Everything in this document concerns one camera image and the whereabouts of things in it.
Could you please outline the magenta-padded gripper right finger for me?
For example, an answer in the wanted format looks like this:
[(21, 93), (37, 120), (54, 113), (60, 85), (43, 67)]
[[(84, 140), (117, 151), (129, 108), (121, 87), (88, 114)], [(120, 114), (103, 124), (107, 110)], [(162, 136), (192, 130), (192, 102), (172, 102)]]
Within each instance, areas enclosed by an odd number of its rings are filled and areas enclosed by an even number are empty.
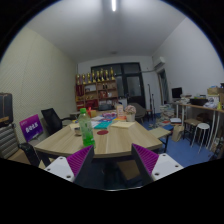
[(137, 144), (132, 144), (131, 153), (144, 185), (182, 169), (182, 166), (166, 153), (156, 154)]

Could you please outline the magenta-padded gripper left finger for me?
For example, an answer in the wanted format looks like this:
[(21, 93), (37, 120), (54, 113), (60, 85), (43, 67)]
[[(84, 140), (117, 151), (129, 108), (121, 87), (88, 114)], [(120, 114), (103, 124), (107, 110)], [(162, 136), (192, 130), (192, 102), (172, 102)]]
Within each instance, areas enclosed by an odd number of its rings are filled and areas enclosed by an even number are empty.
[(59, 156), (45, 171), (82, 186), (87, 179), (93, 157), (94, 146), (90, 145), (68, 157)]

